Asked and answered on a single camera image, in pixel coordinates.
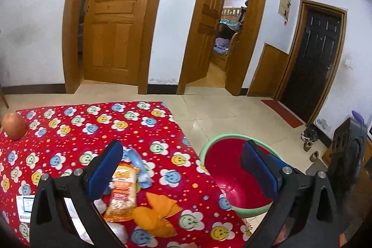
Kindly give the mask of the white blue medicine box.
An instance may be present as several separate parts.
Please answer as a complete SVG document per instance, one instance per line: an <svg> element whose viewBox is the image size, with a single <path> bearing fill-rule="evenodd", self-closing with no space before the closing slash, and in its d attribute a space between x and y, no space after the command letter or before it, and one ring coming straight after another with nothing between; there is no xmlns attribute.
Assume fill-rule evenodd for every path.
<svg viewBox="0 0 372 248"><path fill-rule="evenodd" d="M16 198L18 218L20 219L20 222L26 226L30 224L34 197L35 197L34 195L26 195L26 196L19 195ZM78 232L78 235L80 236L81 239L89 242L90 238L88 234L86 233L86 230L84 229L84 226L78 217L78 214L75 210L75 207L73 205L71 198L64 198L64 202L67 206L67 210L73 221L74 227L76 228Z"/></svg>

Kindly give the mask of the orange snack packet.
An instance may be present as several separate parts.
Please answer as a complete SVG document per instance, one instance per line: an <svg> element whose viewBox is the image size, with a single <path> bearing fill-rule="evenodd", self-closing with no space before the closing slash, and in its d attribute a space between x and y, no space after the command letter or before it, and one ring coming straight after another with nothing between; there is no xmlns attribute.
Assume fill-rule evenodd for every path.
<svg viewBox="0 0 372 248"><path fill-rule="evenodd" d="M137 206L137 168L119 164L112 177L110 203L104 214L107 222L121 223L133 218Z"/></svg>

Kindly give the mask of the blue plastic wrapper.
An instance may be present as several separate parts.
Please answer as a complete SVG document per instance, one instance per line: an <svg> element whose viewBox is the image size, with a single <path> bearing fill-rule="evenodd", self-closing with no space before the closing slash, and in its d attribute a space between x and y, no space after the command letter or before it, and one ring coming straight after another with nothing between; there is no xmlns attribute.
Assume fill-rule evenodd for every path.
<svg viewBox="0 0 372 248"><path fill-rule="evenodd" d="M137 168L137 183L141 189L148 189L153 185L145 164L135 149L123 149L122 160Z"/></svg>

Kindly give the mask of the red green trash bin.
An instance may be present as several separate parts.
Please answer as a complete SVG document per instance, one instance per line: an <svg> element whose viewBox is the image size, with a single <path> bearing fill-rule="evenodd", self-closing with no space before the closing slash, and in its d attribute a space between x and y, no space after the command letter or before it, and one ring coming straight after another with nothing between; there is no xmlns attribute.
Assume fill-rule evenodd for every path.
<svg viewBox="0 0 372 248"><path fill-rule="evenodd" d="M229 206L240 218L268 212L281 187L280 167L268 154L282 160L265 143L241 134L218 135L205 144L199 158L225 194L219 206Z"/></svg>

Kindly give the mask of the shoes by door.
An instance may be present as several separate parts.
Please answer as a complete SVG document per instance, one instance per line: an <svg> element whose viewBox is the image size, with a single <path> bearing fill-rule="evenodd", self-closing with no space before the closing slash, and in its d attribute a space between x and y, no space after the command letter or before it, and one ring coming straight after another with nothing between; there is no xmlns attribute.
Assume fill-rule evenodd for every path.
<svg viewBox="0 0 372 248"><path fill-rule="evenodd" d="M308 152L313 144L319 139L318 128L315 125L310 125L301 133L303 141L303 150Z"/></svg>

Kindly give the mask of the red door mat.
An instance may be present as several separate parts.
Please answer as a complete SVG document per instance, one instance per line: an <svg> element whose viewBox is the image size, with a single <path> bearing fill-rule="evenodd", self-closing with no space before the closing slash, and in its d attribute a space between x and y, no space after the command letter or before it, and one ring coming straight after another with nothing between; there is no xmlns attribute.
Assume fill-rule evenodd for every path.
<svg viewBox="0 0 372 248"><path fill-rule="evenodd" d="M288 109L283 107L276 100L261 100L265 105L274 110L289 126L292 128L298 128L303 125L303 122L300 121L296 116L294 116Z"/></svg>

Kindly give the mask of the red smiley flower tablecloth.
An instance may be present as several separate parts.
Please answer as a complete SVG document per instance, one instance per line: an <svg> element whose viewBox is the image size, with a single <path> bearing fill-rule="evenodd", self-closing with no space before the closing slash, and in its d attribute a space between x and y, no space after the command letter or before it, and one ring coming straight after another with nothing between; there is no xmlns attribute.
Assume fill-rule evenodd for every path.
<svg viewBox="0 0 372 248"><path fill-rule="evenodd" d="M43 106L1 130L1 218L27 247L243 247L250 238L161 102Z"/></svg>

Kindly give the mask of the black entrance door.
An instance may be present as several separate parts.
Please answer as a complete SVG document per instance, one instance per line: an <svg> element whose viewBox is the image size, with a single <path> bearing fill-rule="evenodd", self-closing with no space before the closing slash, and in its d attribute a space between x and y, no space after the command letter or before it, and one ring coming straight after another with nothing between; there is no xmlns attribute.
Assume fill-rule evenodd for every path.
<svg viewBox="0 0 372 248"><path fill-rule="evenodd" d="M340 36L340 19L310 10L299 52L281 103L307 122L324 90L334 63Z"/></svg>

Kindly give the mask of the red apple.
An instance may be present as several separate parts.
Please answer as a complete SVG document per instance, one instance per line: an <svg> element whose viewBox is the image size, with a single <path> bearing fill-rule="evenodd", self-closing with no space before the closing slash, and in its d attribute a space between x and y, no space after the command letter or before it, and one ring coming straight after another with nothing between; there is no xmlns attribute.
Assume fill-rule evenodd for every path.
<svg viewBox="0 0 372 248"><path fill-rule="evenodd" d="M16 112L6 113L2 120L2 126L11 140L18 140L27 133L23 117Z"/></svg>

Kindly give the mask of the bunk bed with bedding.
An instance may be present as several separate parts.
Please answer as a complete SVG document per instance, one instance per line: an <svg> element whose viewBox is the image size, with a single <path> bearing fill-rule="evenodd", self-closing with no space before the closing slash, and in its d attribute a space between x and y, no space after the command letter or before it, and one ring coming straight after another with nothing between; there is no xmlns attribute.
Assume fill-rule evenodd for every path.
<svg viewBox="0 0 372 248"><path fill-rule="evenodd" d="M222 18L219 21L218 33L214 41L211 60L221 70L226 71L230 51L234 43L238 39L238 33L242 30L246 11L248 9L249 0L245 1L245 5L238 10L236 7L229 8L226 12L234 13L228 19Z"/></svg>

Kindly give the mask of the open wooden door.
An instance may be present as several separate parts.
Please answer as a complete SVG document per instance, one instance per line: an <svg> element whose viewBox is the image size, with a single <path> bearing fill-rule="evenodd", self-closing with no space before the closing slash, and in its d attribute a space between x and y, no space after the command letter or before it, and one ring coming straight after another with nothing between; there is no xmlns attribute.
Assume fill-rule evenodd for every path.
<svg viewBox="0 0 372 248"><path fill-rule="evenodd" d="M191 44L191 59L186 83L207 76L213 46L218 32L224 0L204 0L197 33Z"/></svg>

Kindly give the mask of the closed wooden door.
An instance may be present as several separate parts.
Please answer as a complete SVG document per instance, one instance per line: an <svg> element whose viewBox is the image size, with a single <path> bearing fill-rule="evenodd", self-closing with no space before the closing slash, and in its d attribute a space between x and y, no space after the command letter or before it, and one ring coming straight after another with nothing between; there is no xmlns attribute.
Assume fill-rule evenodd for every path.
<svg viewBox="0 0 372 248"><path fill-rule="evenodd" d="M84 78L137 85L148 0L86 0Z"/></svg>

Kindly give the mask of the wooden wall cabinet panel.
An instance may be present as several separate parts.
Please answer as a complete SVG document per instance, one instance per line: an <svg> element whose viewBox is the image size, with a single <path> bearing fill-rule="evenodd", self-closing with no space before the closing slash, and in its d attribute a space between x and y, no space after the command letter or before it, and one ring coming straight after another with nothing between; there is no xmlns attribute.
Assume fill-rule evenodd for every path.
<svg viewBox="0 0 372 248"><path fill-rule="evenodd" d="M265 44L247 96L274 99L288 66L289 55Z"/></svg>

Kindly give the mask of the wall electrical box cover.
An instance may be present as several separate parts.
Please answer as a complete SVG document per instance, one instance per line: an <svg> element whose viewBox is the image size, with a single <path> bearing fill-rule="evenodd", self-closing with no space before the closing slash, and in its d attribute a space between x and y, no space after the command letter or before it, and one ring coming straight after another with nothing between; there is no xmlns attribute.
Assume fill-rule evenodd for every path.
<svg viewBox="0 0 372 248"><path fill-rule="evenodd" d="M279 0L278 13L288 20L291 8L291 0Z"/></svg>

